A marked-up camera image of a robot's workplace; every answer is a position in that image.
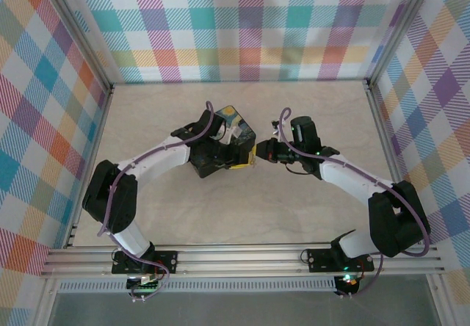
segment black cable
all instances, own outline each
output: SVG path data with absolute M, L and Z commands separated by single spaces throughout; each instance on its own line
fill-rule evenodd
M 227 132 L 227 120 L 224 120 L 223 127 L 224 127 L 223 135 L 219 139 L 214 139 L 215 141 L 220 141 L 225 136 L 225 133 Z
M 111 252 L 111 259 L 112 259 L 114 262 L 118 262 L 118 263 L 119 263 L 119 261 L 115 259 L 116 251 L 118 251 L 117 248 L 114 249 L 114 250 Z
M 359 261 L 359 264 L 361 265 L 361 269 L 362 269 L 362 274 L 361 274 L 360 278 L 358 278 L 358 279 L 362 280 L 364 278 L 364 272 L 365 272 L 364 263 L 359 258 L 358 258 L 358 261 Z
M 291 170 L 289 167 L 287 167 L 287 164 L 286 164 L 286 169 L 287 169 L 287 171 L 288 171 L 289 173 L 297 174 L 297 175 L 310 175 L 310 174 L 312 174 L 312 173 L 307 173 L 307 172 L 305 172 L 305 173 L 302 173 L 302 172 L 295 172 L 295 171 Z
M 302 252 L 300 253 L 300 260 L 304 263 L 304 264 L 307 264 L 308 265 L 308 261 L 305 261 L 303 258 L 302 258 L 302 255 L 304 254 L 305 251 L 307 251 L 308 249 L 304 249 L 302 250 Z

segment black mounting bracket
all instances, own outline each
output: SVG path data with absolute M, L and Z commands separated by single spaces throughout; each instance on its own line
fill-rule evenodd
M 113 265 L 111 273 L 113 275 L 142 275 L 163 273 L 163 270 L 149 264 L 136 263 L 135 260 L 129 258 L 124 252 L 117 251 L 112 257 Z M 155 250 L 152 252 L 151 258 L 145 260 L 158 262 L 168 268 L 170 274 L 176 273 L 178 266 L 178 252 L 172 250 Z
M 346 260 L 341 266 L 335 260 L 331 249 L 307 249 L 307 262 L 309 272 L 372 272 L 374 261 L 370 255 L 361 255 Z

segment white floor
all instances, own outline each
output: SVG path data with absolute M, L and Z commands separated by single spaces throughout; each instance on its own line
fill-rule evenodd
M 292 117 L 312 117 L 323 145 L 390 178 L 359 81 L 119 86 L 96 163 L 119 162 L 157 145 L 196 121 L 205 100 L 216 110 L 235 106 L 257 142 L 271 137 L 270 121 L 290 106 Z M 137 205 L 137 222 L 155 245 L 325 242 L 368 225 L 367 208 L 340 189 L 260 159 L 255 167 L 205 179 L 186 164 L 144 188 Z M 107 237 L 96 237 L 98 229 L 83 211 L 74 244 L 109 245 Z

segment metal grate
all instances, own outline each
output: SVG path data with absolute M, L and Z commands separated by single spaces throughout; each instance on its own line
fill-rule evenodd
M 332 277 L 307 278 L 172 278 L 166 292 L 334 291 Z M 113 293 L 126 291 L 126 280 L 116 278 L 67 279 L 59 293 Z

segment checkered pattern wall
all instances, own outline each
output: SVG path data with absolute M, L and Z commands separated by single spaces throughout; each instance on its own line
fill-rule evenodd
M 105 93 L 49 0 L 0 0 L 0 325 L 25 325 Z
M 362 79 L 407 1 L 83 0 L 77 9 L 118 82 Z
M 403 14 L 406 11 L 406 6 L 409 3 L 410 0 L 401 0 L 397 10 L 394 13 L 393 18 L 390 20 L 390 24 L 387 27 L 387 30 L 385 34 L 382 37 L 382 40 L 380 41 L 380 45 L 378 46 L 374 58 L 372 58 L 372 62 L 369 65 L 369 69 L 367 70 L 367 73 L 365 75 L 366 78 L 370 77 L 372 75 L 372 72 L 375 69 L 375 66 L 377 65 L 377 62 L 383 55 L 383 49 L 387 46 L 390 37 L 393 35 L 395 32 L 395 29 L 397 28 L 397 24 L 400 22 L 402 19 Z
M 426 0 L 379 83 L 401 171 L 470 323 L 470 0 Z

